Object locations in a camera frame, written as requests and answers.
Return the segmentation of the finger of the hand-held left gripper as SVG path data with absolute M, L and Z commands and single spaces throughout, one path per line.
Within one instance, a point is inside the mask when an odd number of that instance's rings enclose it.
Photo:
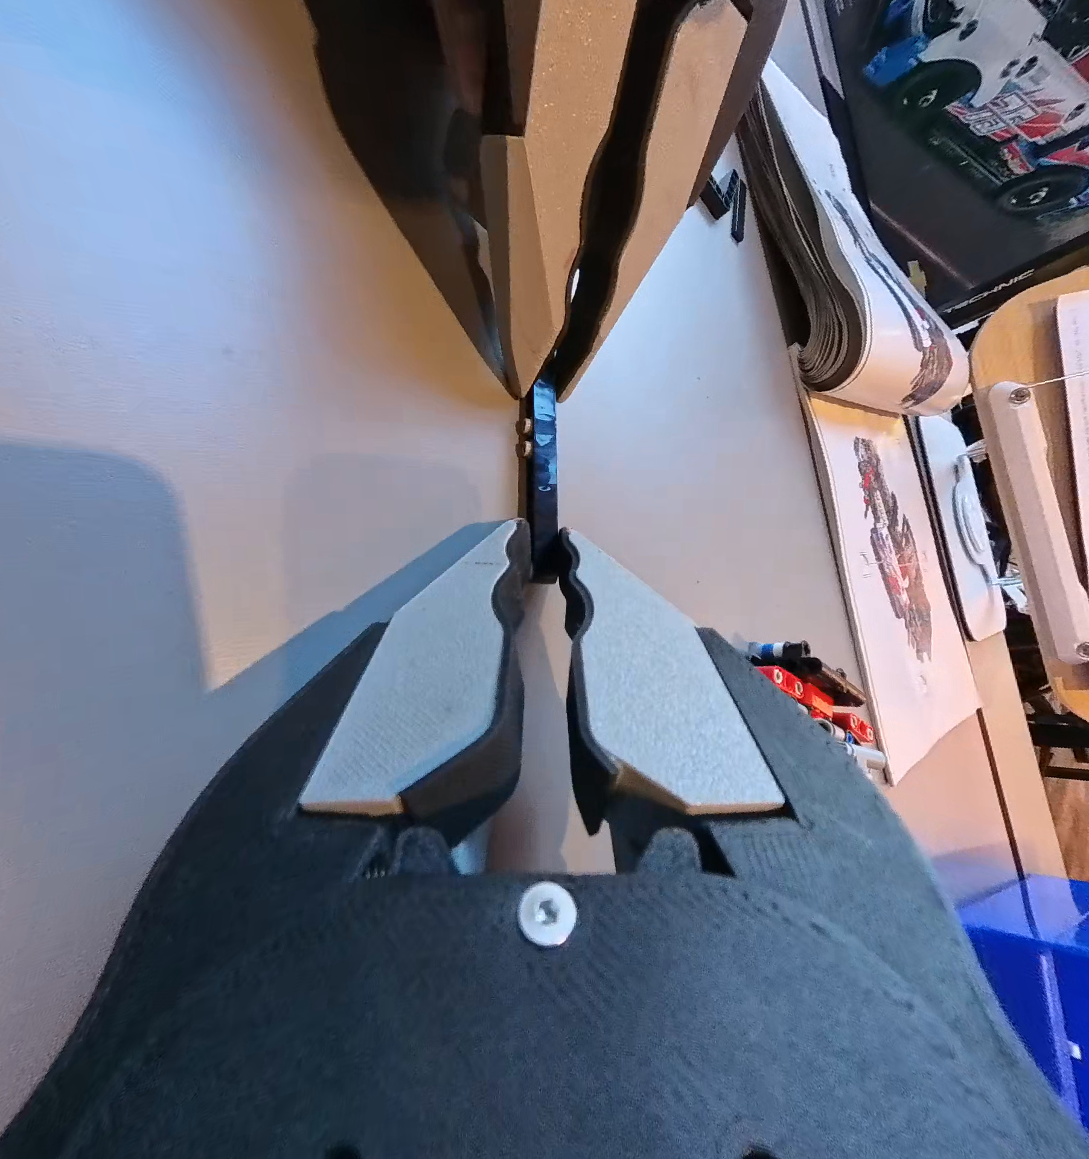
M 582 377 L 712 175 L 754 86 L 748 1 L 645 1 L 594 167 L 567 377 Z
M 479 175 L 508 390 L 523 400 L 567 325 L 586 186 L 637 1 L 492 1 Z

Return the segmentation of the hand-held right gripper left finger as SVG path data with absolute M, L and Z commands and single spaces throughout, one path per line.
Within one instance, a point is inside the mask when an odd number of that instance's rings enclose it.
M 510 519 L 387 622 L 299 806 L 407 820 L 469 842 L 511 799 L 523 757 L 517 630 L 531 572 Z

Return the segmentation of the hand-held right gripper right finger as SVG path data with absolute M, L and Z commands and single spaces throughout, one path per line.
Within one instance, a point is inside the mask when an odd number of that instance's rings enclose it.
M 787 799 L 698 625 L 563 528 L 573 792 L 589 832 L 617 800 L 685 819 L 777 815 Z

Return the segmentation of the toy brick car model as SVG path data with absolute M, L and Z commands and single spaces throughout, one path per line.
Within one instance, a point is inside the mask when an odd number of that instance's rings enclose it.
M 819 659 L 807 641 L 748 641 L 745 655 L 807 718 L 842 743 L 865 774 L 885 775 L 886 757 L 866 715 L 866 695 L 842 668 Z

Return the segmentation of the long black toy beam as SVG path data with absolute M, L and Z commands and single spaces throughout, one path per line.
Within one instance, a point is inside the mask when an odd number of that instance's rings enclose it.
M 519 513 L 527 522 L 531 581 L 555 584 L 560 572 L 559 393 L 541 372 L 521 400 L 517 419 Z

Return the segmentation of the small black toy part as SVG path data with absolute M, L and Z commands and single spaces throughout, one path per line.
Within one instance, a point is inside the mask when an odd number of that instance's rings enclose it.
M 745 239 L 745 213 L 748 204 L 748 184 L 736 169 L 725 183 L 711 176 L 698 196 L 712 221 L 728 219 L 728 234 L 741 246 Z

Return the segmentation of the curled open instruction booklet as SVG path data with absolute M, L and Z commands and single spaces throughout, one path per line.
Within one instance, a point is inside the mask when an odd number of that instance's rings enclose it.
M 970 390 L 965 350 L 879 239 L 826 114 L 769 63 L 736 137 L 800 385 L 879 414 L 948 414 Z

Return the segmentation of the black toy set box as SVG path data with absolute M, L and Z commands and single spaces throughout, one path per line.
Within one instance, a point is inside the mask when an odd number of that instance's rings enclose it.
M 801 1 L 856 196 L 951 325 L 1089 263 L 1089 1 Z

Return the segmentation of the white rounded tray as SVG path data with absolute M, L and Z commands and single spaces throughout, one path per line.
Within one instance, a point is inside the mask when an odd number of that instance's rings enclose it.
M 968 444 L 948 415 L 913 418 L 910 435 L 948 595 L 977 644 L 1004 632 L 1006 609 Z

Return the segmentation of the wooden board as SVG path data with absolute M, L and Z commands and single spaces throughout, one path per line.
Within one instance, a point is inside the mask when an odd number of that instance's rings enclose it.
M 988 440 L 988 456 L 997 478 L 1002 515 L 1010 530 L 1012 552 L 1030 601 L 1030 617 L 1041 647 L 1046 680 L 1058 701 L 1089 724 L 1089 661 L 1068 663 L 1056 653 L 1056 630 L 1042 608 L 1041 580 L 1054 558 L 1074 558 L 1075 577 L 1083 584 L 1087 567 L 1077 515 L 1071 424 L 1061 381 L 1061 343 L 1056 302 L 1068 293 L 1089 291 L 1089 268 L 1069 271 L 1016 293 L 979 326 L 970 350 L 974 401 Z M 1002 383 L 1030 386 L 1039 396 L 1046 483 L 1056 493 L 1061 519 L 1058 543 L 1045 544 L 1042 534 L 1030 543 L 1026 530 L 1026 471 L 1012 464 L 1000 432 L 999 406 L 990 397 Z

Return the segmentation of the blue plastic bin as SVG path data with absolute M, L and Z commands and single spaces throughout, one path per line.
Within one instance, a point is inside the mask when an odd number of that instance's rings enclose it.
M 958 916 L 1009 1021 L 1089 1133 L 1089 881 L 1029 876 Z

